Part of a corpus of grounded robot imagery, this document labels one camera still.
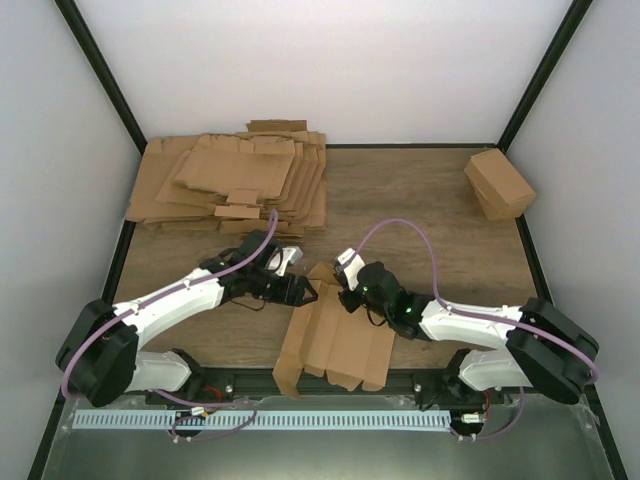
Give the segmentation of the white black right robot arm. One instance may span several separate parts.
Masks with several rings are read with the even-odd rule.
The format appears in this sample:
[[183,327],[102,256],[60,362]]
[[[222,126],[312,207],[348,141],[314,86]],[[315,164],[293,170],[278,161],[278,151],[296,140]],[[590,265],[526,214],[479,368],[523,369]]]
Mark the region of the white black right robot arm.
[[455,402],[488,389],[533,388],[573,405],[593,378],[598,342],[544,299],[500,307],[447,303],[405,289],[383,263],[360,257],[336,259],[334,275],[348,312],[374,313],[406,339],[468,344],[444,378],[445,393]]

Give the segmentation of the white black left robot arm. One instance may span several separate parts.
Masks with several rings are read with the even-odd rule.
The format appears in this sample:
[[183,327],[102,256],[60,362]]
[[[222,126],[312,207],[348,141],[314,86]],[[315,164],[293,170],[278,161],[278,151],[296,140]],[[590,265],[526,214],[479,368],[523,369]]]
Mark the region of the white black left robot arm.
[[246,295],[292,307],[316,301],[310,281],[287,270],[301,256],[299,247],[282,247],[269,233],[254,230],[240,246],[203,260],[155,292],[115,305],[102,299],[86,304],[56,356],[62,394],[79,394],[94,407],[140,391],[196,402],[205,383],[199,363],[181,349],[154,353],[146,345],[180,322]]

